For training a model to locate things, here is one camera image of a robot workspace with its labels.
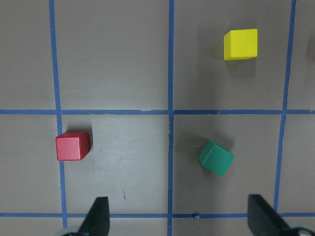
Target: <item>teal block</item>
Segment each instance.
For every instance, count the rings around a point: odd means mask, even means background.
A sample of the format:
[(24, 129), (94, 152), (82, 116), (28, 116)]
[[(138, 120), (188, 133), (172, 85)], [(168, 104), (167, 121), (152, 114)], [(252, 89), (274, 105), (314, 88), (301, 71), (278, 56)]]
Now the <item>teal block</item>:
[(209, 140), (198, 159), (204, 168), (224, 176), (234, 160), (234, 155), (226, 148)]

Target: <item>scratch mark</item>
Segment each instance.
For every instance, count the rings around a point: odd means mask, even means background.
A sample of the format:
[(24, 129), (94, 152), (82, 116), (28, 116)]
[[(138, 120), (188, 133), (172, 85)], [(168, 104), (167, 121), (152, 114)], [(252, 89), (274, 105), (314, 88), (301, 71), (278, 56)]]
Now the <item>scratch mark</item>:
[(124, 196), (124, 199), (126, 200), (126, 194), (125, 194), (124, 190), (123, 190), (123, 196)]

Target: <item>red block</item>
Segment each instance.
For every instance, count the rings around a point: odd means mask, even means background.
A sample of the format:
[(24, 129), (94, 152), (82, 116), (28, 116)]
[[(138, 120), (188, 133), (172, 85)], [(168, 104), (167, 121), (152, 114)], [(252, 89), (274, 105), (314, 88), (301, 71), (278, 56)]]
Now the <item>red block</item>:
[(79, 161), (90, 151), (89, 134), (86, 131), (65, 132), (56, 137), (57, 159)]

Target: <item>cube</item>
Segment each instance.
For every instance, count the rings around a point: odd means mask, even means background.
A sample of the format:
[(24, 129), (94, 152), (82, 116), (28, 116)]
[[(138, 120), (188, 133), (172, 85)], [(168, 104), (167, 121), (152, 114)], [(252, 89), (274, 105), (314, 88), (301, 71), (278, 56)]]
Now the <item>cube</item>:
[(57, 160), (79, 161), (90, 151), (89, 134), (86, 131), (65, 132), (56, 137)]
[(224, 147), (209, 140), (198, 159), (204, 168), (224, 176), (234, 160), (234, 155)]
[(224, 60), (245, 60), (258, 55), (258, 30), (231, 30), (224, 36)]

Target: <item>yellow cube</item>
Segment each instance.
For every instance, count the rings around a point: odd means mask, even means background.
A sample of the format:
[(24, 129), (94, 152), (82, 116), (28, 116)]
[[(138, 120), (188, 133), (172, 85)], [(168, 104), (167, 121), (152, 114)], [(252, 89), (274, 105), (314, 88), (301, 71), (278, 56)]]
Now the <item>yellow cube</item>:
[(224, 36), (224, 60), (245, 60), (258, 55), (258, 30), (231, 30)]

